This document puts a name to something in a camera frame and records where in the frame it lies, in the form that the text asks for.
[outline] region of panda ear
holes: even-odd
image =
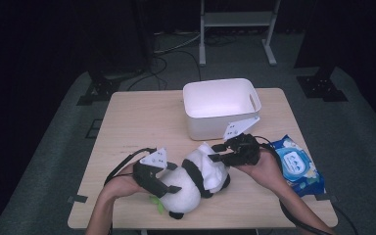
[[[173,217],[174,219],[181,219],[184,216],[184,213],[177,213],[177,212],[169,212],[169,216]]]

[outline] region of table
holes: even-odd
[[[270,41],[273,29],[276,24],[281,0],[276,0],[273,11],[266,12],[219,12],[207,13],[205,11],[205,0],[201,0],[200,18],[200,45],[199,64],[206,65],[206,27],[212,26],[268,26],[267,36],[261,41],[267,60],[271,66],[276,66],[277,62],[271,51]]]
[[[262,88],[257,93],[262,104],[261,120],[253,134],[272,141],[289,134],[309,154],[283,91]],[[69,226],[87,226],[106,176],[133,152],[146,147],[166,147],[168,161],[181,165],[186,155],[202,143],[189,138],[185,118],[181,90],[115,93],[77,193],[87,200],[73,203]],[[213,145],[223,141],[207,142]],[[230,168],[229,173],[231,183],[226,189],[202,199],[194,211],[180,220],[167,213],[159,214],[148,194],[120,198],[115,203],[113,226],[123,229],[294,227],[280,210],[274,194],[235,168]],[[326,224],[338,223],[330,201],[316,201],[313,196],[304,196],[304,200]]]

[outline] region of wet wipes package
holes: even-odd
[[[324,179],[305,150],[288,135],[272,144],[281,159],[283,176],[300,197],[324,193]]]

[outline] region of person's right hand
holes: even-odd
[[[249,174],[261,186],[276,193],[289,185],[274,158],[269,151],[260,149],[260,158],[256,165],[237,165],[235,167]]]

